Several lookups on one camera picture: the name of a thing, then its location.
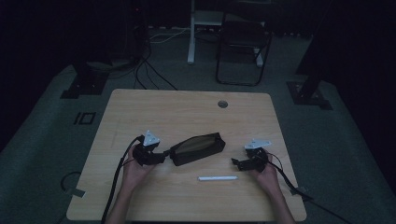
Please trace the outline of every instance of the black zipper pouch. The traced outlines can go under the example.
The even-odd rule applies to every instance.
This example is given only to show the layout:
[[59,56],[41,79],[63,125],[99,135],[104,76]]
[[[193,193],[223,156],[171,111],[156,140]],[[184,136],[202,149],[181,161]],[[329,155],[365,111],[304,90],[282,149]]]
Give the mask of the black zipper pouch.
[[219,153],[224,147],[225,142],[221,139],[220,134],[211,133],[189,138],[172,146],[165,153],[169,154],[176,166],[179,166]]

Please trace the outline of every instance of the black chair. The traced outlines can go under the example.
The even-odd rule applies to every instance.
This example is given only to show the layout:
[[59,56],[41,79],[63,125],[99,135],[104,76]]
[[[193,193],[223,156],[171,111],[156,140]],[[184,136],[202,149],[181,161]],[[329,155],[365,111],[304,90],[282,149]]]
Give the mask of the black chair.
[[[230,2],[226,6],[220,28],[220,39],[217,52],[217,82],[231,85],[256,86],[262,81],[273,31],[278,26],[281,15],[282,8],[280,5],[269,3],[265,0],[237,0]],[[258,80],[252,83],[221,80],[219,78],[219,64],[222,45],[237,48],[250,48],[252,55],[254,55],[254,63],[265,49]]]

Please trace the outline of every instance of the black cable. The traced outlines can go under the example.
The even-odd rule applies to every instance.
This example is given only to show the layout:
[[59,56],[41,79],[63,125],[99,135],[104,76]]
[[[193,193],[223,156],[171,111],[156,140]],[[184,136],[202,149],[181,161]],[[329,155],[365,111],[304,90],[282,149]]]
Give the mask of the black cable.
[[64,214],[62,215],[62,217],[60,217],[60,218],[58,219],[58,221],[56,222],[56,224],[61,224],[62,221],[63,221],[65,218],[66,218],[66,213],[64,213]]
[[131,159],[131,160],[126,161],[125,163],[122,164],[122,166],[128,164],[128,163],[131,162],[131,161],[134,161],[134,159]]
[[61,189],[62,189],[64,192],[67,192],[66,188],[64,187],[64,181],[65,181],[66,178],[69,177],[70,175],[81,175],[81,172],[80,172],[80,171],[71,172],[71,173],[65,175],[65,176],[62,178],[62,180],[61,180]]
[[268,161],[268,163],[270,163],[271,165],[273,165],[278,171],[279,173],[283,176],[283,178],[285,179],[286,184],[289,186],[289,188],[291,188],[291,190],[293,190],[295,193],[299,194],[300,196],[303,197],[303,201],[310,201],[313,200],[312,197],[300,192],[299,190],[297,190],[297,188],[295,188],[293,186],[293,184],[291,184],[290,180],[288,179],[288,177],[285,175],[285,173],[283,172],[282,169],[280,169],[278,166],[276,166],[275,164],[271,163],[270,161]]
[[123,63],[120,65],[99,67],[99,66],[95,66],[92,64],[88,64],[88,66],[92,69],[92,71],[113,73],[113,72],[122,72],[122,71],[126,71],[126,70],[129,70],[129,72],[130,72],[131,70],[136,68],[137,64],[138,64],[137,59],[129,59],[128,63]]
[[149,61],[146,61],[146,63],[148,64],[148,66],[157,74],[157,76],[159,76],[160,78],[162,78],[166,83],[168,83],[173,89],[175,89],[175,91],[177,91],[177,88],[171,83],[169,82],[166,78],[164,78],[163,76],[161,76],[160,73],[157,72],[157,70],[155,70],[155,68],[151,65],[151,63],[149,63]]
[[326,212],[332,214],[333,216],[340,218],[340,219],[343,220],[345,223],[352,224],[352,223],[349,222],[348,220],[344,219],[343,217],[338,216],[337,214],[335,214],[334,212],[330,211],[329,209],[323,207],[322,205],[317,204],[317,203],[314,203],[313,201],[308,201],[308,202],[309,202],[309,203],[312,203],[313,205],[315,205],[316,207],[322,209],[323,211],[326,211]]
[[126,77],[129,74],[131,74],[132,72],[134,72],[135,68],[132,68],[130,71],[125,72],[124,74],[118,75],[118,76],[113,76],[110,74],[110,76],[108,77],[108,79],[117,79],[117,78],[121,78],[121,77]]
[[279,171],[279,173],[283,176],[283,178],[285,179],[286,184],[289,186],[289,188],[290,188],[291,190],[293,190],[295,193],[297,193],[297,194],[299,194],[300,196],[302,196],[303,202],[310,202],[310,203],[312,203],[313,205],[317,206],[318,208],[322,209],[323,211],[326,211],[326,212],[328,212],[329,214],[331,214],[331,215],[333,215],[333,216],[335,216],[335,217],[338,217],[339,219],[341,219],[341,220],[344,221],[345,223],[352,224],[351,222],[349,222],[349,221],[346,220],[345,218],[343,218],[343,217],[341,217],[341,216],[335,214],[334,212],[330,211],[329,209],[327,209],[327,208],[325,208],[325,207],[323,207],[323,206],[321,206],[321,205],[319,205],[319,204],[317,204],[317,203],[314,203],[314,202],[313,202],[314,199],[313,199],[312,197],[310,197],[310,196],[308,196],[308,195],[306,195],[306,194],[300,192],[299,190],[297,190],[297,188],[295,188],[295,187],[291,184],[291,182],[289,181],[288,177],[285,175],[285,173],[283,172],[282,169],[280,169],[279,167],[277,167],[275,164],[271,163],[270,161],[268,161],[268,163],[270,163],[271,165],[273,165],[273,166]]
[[[202,36],[214,36],[216,39],[212,40],[213,38],[209,38],[208,39],[208,38],[203,38]],[[219,38],[220,38],[219,34],[211,32],[211,31],[206,31],[204,33],[198,33],[197,32],[196,35],[195,35],[195,39],[196,40],[202,41],[202,42],[206,42],[206,43],[209,43],[209,44],[217,44],[217,43],[219,43]]]
[[103,223],[103,224],[106,222],[107,212],[108,212],[108,209],[110,208],[111,202],[113,201],[114,191],[116,190],[117,180],[119,179],[120,169],[121,169],[121,167],[122,167],[123,161],[125,160],[125,157],[126,157],[126,155],[128,154],[129,149],[130,149],[131,146],[134,144],[134,142],[136,142],[137,139],[138,139],[138,138],[136,137],[136,138],[131,142],[131,144],[129,144],[129,146],[126,148],[126,150],[125,150],[123,156],[120,158],[119,165],[117,166],[116,173],[114,174],[113,184],[112,184],[112,186],[111,186],[110,195],[108,196],[106,208],[105,208],[105,211],[103,212],[103,215],[102,215],[102,223]]
[[148,70],[148,62],[145,62],[145,68],[146,68],[146,76],[148,77],[148,80],[159,90],[160,88],[154,83],[154,81],[151,79],[151,76],[149,75],[149,70]]
[[[135,88],[135,84],[136,84],[136,81],[139,83],[139,85],[140,86],[142,86],[145,90],[147,89],[147,87],[145,86],[145,85],[143,85],[143,83],[140,81],[140,79],[139,79],[139,74],[138,74],[138,72],[139,72],[139,70],[140,70],[140,67],[142,66],[142,64],[144,64],[145,66],[149,66],[154,72],[155,72],[155,74],[158,76],[158,77],[160,77],[163,81],[165,81],[166,83],[168,83],[175,91],[177,91],[177,88],[170,82],[170,81],[168,81],[165,77],[163,77],[155,68],[154,68],[154,66],[152,66],[151,65],[151,63],[149,63],[149,61],[148,61],[148,59],[149,59],[149,57],[151,56],[151,47],[150,47],[150,45],[148,45],[148,56],[147,57],[142,57],[142,62],[141,62],[141,64],[139,64],[138,66],[137,66],[137,68],[135,69],[135,71],[134,71],[134,76],[135,76],[135,81],[134,81],[134,88]],[[147,76],[148,76],[148,79],[151,81],[151,83],[157,88],[157,90],[159,90],[160,88],[154,83],[154,81],[151,79],[151,77],[149,76],[149,71],[148,71],[148,69],[146,68],[146,71],[147,71]]]
[[280,169],[283,171],[283,165],[282,165],[282,162],[280,161],[279,157],[276,156],[276,155],[274,155],[274,154],[272,154],[272,153],[269,153],[269,152],[266,152],[266,153],[267,153],[268,155],[271,155],[271,156],[275,157],[275,158],[277,159],[277,161],[279,161]]

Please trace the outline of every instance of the cable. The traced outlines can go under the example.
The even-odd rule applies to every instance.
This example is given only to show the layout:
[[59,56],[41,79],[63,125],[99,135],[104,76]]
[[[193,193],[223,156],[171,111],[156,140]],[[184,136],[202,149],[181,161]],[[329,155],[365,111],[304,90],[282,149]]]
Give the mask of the cable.
[[269,153],[269,152],[266,152],[268,155],[271,155],[271,156],[273,156],[273,157],[275,157],[276,159],[277,159],[277,161],[279,162],[279,164],[280,164],[280,169],[283,171],[283,165],[282,165],[282,162],[280,162],[280,159],[279,159],[279,157],[278,156],[276,156],[276,155],[274,155],[274,154],[272,154],[272,153]]
[[119,178],[119,174],[120,174],[120,169],[122,167],[122,164],[125,160],[126,155],[128,154],[129,149],[131,148],[131,146],[134,144],[134,142],[136,142],[138,139],[138,137],[136,137],[131,144],[129,144],[129,146],[126,148],[123,156],[120,158],[120,162],[119,165],[117,166],[116,169],[116,173],[114,174],[114,178],[113,178],[113,185],[111,186],[111,191],[110,191],[110,195],[108,196],[108,200],[107,200],[107,204],[106,204],[106,208],[105,211],[103,212],[102,215],[102,223],[105,224],[106,222],[106,217],[107,217],[107,212],[108,209],[110,208],[111,202],[113,201],[113,197],[114,197],[114,191],[116,190],[116,186],[117,186],[117,180]]
[[61,180],[61,189],[62,189],[64,192],[67,192],[66,188],[64,187],[64,181],[65,181],[66,178],[69,177],[70,175],[81,175],[81,172],[80,172],[80,171],[71,172],[71,173],[65,175],[65,176],[62,178],[62,180]]
[[58,221],[56,222],[56,224],[61,224],[62,221],[63,221],[65,218],[66,218],[66,213],[64,213],[64,214],[58,219]]
[[137,66],[138,62],[136,59],[130,59],[128,63],[123,63],[120,65],[116,65],[116,66],[95,66],[93,64],[88,64],[90,66],[90,68],[93,71],[97,71],[97,72],[108,72],[108,73],[112,73],[112,72],[118,72],[118,71],[125,71],[131,68],[135,68]]
[[124,73],[124,74],[121,74],[121,75],[118,75],[118,76],[111,76],[111,77],[108,77],[108,79],[117,79],[117,78],[121,78],[121,77],[126,77],[126,76],[128,76],[129,74],[131,74],[134,70],[135,70],[135,68],[131,69],[130,71],[128,71],[128,72],[126,72],[126,73]]
[[166,41],[168,41],[168,40],[170,40],[170,39],[172,39],[172,38],[174,38],[174,37],[176,37],[176,36],[178,36],[178,35],[182,35],[186,30],[188,30],[188,28],[184,28],[181,32],[176,33],[176,34],[158,34],[158,35],[154,35],[154,36],[152,36],[150,39],[152,39],[152,38],[154,38],[154,37],[157,37],[157,36],[160,36],[160,35],[170,35],[170,37],[166,38],[166,39],[163,40],[163,41],[159,41],[159,42],[151,42],[151,41],[150,41],[150,43],[151,43],[151,44],[162,44],[162,43],[165,43]]
[[313,201],[308,201],[308,202],[309,202],[309,203],[312,203],[313,205],[315,205],[316,207],[322,209],[323,211],[326,211],[326,212],[332,214],[333,216],[338,217],[339,219],[343,220],[345,223],[352,224],[352,223],[349,222],[348,220],[344,219],[343,217],[338,216],[337,214],[335,214],[334,212],[330,211],[329,209],[323,207],[322,205],[317,204],[317,203],[314,203]]
[[196,36],[195,39],[205,41],[206,43],[209,43],[209,44],[216,44],[219,42],[218,40],[208,40],[205,38],[201,38],[200,36]]
[[295,192],[295,193],[299,194],[300,196],[302,196],[303,202],[310,202],[310,203],[312,203],[313,205],[317,206],[318,208],[322,209],[323,211],[326,211],[326,212],[328,212],[329,214],[331,214],[331,215],[333,215],[333,216],[335,216],[335,217],[338,217],[339,219],[341,219],[341,220],[344,221],[345,223],[352,224],[351,222],[349,222],[349,221],[346,220],[345,218],[343,218],[343,217],[341,217],[341,216],[335,214],[334,212],[330,211],[329,209],[323,207],[322,205],[320,205],[320,204],[318,204],[318,203],[314,203],[314,202],[313,202],[314,198],[312,198],[312,197],[310,197],[310,196],[308,196],[308,195],[306,195],[306,194],[300,192],[299,190],[297,190],[297,188],[295,188],[295,187],[291,184],[291,182],[289,181],[288,177],[287,177],[287,176],[285,175],[285,173],[283,172],[283,169],[279,168],[278,166],[276,166],[275,164],[273,164],[273,163],[270,162],[270,161],[268,161],[268,163],[270,163],[271,165],[273,165],[273,166],[279,171],[279,173],[280,173],[280,174],[283,176],[283,178],[285,179],[286,184],[289,186],[289,188],[290,188],[293,192]]
[[[142,57],[142,62],[136,67],[135,71],[134,71],[134,76],[135,76],[135,80],[134,80],[134,88],[136,85],[136,82],[139,83],[140,86],[142,86],[145,90],[147,89],[147,87],[145,85],[143,85],[143,83],[140,81],[139,79],[139,70],[140,67],[142,66],[142,64],[144,64],[145,66],[149,66],[154,72],[155,74],[160,77],[163,81],[165,81],[166,83],[168,83],[175,91],[177,91],[177,88],[171,83],[169,82],[165,77],[163,77],[152,65],[151,63],[149,63],[148,59],[151,56],[151,47],[150,44],[148,43],[147,45],[148,47],[148,56],[147,57]],[[146,67],[146,72],[147,72],[147,77],[148,79],[151,81],[151,83],[157,88],[157,90],[159,90],[160,88],[154,83],[154,81],[151,79],[151,77],[149,76],[149,71]]]
[[131,159],[131,160],[126,161],[125,163],[122,164],[122,166],[128,164],[128,163],[131,162],[131,161],[134,161],[134,159]]

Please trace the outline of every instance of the tabletop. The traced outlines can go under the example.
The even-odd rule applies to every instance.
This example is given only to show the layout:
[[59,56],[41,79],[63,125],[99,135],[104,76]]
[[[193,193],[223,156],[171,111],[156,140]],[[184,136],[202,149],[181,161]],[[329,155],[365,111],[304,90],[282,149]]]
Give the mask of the tabletop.
[[[219,101],[226,102],[222,108]],[[140,221],[267,221],[274,220],[265,192],[231,158],[246,159],[244,145],[252,138],[269,140],[284,173],[297,187],[271,97],[266,93],[215,91],[114,90],[93,140],[77,189],[67,211],[72,220],[100,220],[117,165],[130,142],[150,130],[161,139],[162,152],[193,136],[220,133],[222,152],[175,166],[167,158],[134,192],[128,220]],[[199,176],[236,175],[236,180],[199,181]],[[116,192],[120,188],[122,171]],[[304,220],[300,196],[291,195],[283,177],[279,185],[294,218]]]

